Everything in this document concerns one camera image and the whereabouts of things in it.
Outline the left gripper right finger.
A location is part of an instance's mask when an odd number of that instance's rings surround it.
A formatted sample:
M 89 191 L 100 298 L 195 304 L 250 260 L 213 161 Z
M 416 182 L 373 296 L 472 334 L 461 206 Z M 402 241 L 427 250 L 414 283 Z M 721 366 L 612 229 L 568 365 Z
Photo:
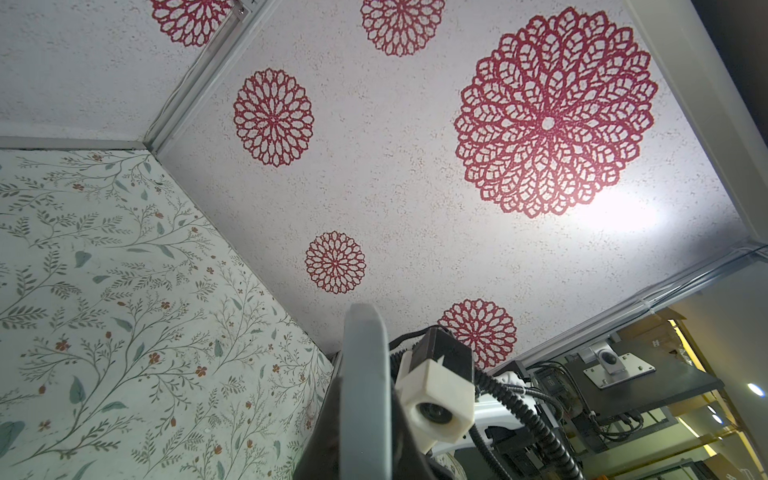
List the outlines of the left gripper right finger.
M 403 408 L 391 383 L 392 479 L 435 480 L 426 457 L 417 450 Z

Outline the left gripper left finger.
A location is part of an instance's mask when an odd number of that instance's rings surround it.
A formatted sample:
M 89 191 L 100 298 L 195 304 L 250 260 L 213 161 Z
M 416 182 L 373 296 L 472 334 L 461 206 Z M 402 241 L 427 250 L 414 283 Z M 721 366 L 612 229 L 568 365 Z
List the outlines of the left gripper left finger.
M 294 480 L 340 479 L 340 416 L 343 379 L 333 378 L 315 427 L 295 467 Z

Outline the phone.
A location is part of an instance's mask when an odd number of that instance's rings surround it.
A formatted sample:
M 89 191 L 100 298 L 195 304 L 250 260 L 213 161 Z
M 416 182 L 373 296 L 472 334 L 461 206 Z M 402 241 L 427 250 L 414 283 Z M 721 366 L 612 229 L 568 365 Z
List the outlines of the phone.
M 393 455 L 388 335 L 384 321 L 371 304 L 354 304 L 345 316 L 340 377 L 340 477 L 390 479 Z

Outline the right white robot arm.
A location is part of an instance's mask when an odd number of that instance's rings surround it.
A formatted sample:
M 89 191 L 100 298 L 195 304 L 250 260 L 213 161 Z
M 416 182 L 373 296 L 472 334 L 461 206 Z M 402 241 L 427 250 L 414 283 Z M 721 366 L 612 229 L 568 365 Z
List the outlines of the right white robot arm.
M 473 447 L 498 479 L 513 479 L 511 463 L 502 457 L 502 443 L 518 441 L 512 452 L 532 447 L 562 479 L 582 479 L 583 471 L 566 441 L 555 433 L 565 414 L 554 397 L 527 386 L 515 373 L 492 377 L 477 371 L 475 423 L 454 442 L 439 442 L 430 450 L 436 460 L 454 457 Z

